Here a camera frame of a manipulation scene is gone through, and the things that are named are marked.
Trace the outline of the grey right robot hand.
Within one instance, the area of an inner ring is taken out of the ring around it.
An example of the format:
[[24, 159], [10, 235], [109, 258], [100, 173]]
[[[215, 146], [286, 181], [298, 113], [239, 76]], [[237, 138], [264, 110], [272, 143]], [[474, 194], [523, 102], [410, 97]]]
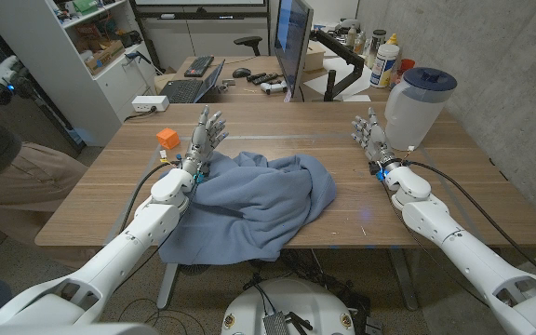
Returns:
[[368, 117], [359, 115], [352, 121], [351, 137], [365, 151], [369, 173], [384, 178], [394, 168], [400, 167], [400, 159], [390, 146], [373, 107], [368, 108]]

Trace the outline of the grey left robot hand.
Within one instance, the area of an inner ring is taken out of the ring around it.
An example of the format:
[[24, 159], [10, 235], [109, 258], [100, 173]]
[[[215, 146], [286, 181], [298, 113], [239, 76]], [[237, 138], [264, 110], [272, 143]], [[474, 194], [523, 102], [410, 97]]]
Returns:
[[210, 108], [205, 105], [199, 116], [181, 166], [193, 176], [208, 164], [212, 152], [229, 135], [224, 130], [226, 121], [221, 119], [221, 115], [221, 111], [210, 115]]

